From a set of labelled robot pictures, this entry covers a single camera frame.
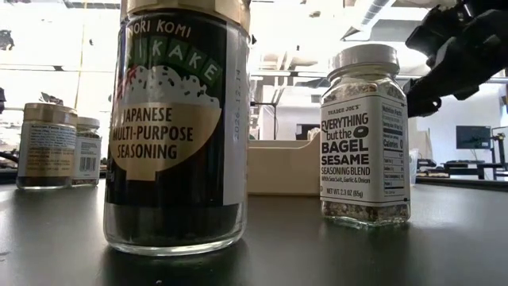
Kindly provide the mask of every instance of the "black table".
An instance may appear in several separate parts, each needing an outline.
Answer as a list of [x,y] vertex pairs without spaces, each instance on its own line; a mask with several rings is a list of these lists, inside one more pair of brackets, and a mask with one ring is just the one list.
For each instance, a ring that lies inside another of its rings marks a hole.
[[0,187],[0,284],[506,285],[508,193],[416,186],[404,227],[354,230],[320,218],[317,198],[251,197],[235,246],[150,258],[110,249],[98,189]]
[[[470,164],[475,164],[476,168],[469,168]],[[496,180],[496,169],[503,168],[501,163],[444,163],[444,172],[450,176],[478,176],[478,180],[485,180],[485,169],[491,168]]]

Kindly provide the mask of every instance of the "trader joe's label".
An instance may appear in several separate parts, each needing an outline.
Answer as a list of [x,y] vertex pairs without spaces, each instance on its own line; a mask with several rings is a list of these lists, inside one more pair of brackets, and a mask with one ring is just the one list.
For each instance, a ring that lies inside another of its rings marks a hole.
[[404,99],[365,93],[321,107],[321,200],[363,206],[410,197]]

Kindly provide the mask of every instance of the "black label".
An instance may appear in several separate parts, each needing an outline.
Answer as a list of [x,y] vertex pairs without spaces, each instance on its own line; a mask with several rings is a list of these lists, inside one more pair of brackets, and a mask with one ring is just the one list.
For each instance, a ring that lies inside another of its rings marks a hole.
[[[239,31],[189,10],[127,23],[113,96],[106,202],[223,204],[225,103],[232,100],[225,69],[227,57],[236,56],[226,47],[228,34]],[[234,60],[245,67],[246,59]]]

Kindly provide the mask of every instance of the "spice jar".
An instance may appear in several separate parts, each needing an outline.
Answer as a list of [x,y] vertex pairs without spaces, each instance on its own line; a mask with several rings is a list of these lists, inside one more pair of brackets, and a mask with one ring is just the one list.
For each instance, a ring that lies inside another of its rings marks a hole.
[[78,117],[74,175],[72,185],[97,186],[101,165],[100,122],[95,118]]
[[241,237],[248,13],[237,0],[129,1],[104,210],[115,249],[184,255]]
[[17,166],[18,188],[71,186],[77,119],[76,110],[70,107],[25,104]]
[[394,81],[396,51],[347,48],[321,101],[321,211],[349,226],[410,217],[406,96]]

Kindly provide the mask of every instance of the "glass jar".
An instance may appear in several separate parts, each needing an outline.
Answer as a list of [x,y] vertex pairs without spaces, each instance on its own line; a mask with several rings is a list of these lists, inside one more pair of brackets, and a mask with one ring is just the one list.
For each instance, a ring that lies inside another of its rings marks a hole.
[[395,49],[347,48],[321,101],[321,212],[348,226],[410,217],[406,96]]
[[71,186],[77,119],[76,110],[70,107],[25,104],[17,165],[18,188]]
[[101,167],[100,121],[95,118],[78,117],[76,149],[74,152],[73,187],[94,187],[98,184]]
[[229,17],[248,15],[241,2],[129,1],[106,176],[113,248],[204,253],[243,234],[248,33]]

